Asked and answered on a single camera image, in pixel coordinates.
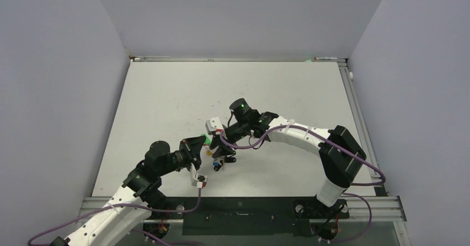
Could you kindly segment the metal key holder red handle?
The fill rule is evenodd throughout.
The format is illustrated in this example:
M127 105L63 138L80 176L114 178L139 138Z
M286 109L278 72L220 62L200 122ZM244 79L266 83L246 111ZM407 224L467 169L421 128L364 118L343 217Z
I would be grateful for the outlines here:
M227 163L235 163L237 159L235 154L229 156L221 156L213 159L213 170L218 172L221 170Z

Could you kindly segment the green key tag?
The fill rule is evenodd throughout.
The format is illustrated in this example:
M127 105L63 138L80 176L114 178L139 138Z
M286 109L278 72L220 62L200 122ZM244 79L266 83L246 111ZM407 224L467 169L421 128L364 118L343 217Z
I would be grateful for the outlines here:
M201 134L201 136L204 137L205 141L204 141L204 145L210 145L211 144L211 138L207 135L207 134Z

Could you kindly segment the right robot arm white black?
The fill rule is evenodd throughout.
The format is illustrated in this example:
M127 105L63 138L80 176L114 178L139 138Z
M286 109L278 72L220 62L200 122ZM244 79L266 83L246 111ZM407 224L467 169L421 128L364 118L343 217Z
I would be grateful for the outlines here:
M253 136L255 149L264 142L278 142L297 147L318 156L326 176L313 202L313 210L320 217L335 211L340 196L353 184L356 175L366 163L366 153L349 130L343 126L320 129L286 119L276 113L260 113L251 108L244 98L230 104L229 110L236 123L226 126L218 117L206 121L206 131L213 139L210 149L214 157L228 156L236 150L241 139Z

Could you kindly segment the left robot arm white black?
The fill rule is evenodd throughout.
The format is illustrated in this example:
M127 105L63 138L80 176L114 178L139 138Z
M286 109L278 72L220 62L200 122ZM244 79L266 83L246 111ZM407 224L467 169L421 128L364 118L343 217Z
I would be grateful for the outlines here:
M182 139L179 148L171 151L165 141L152 143L144 159L128 174L107 204L90 214L76 231L56 237L51 245L115 245L144 219L159 218L164 213L177 213L165 207L165 195L159 190L162 177L188 170L191 184L202 189L206 176L199 175L201 150L206 137Z

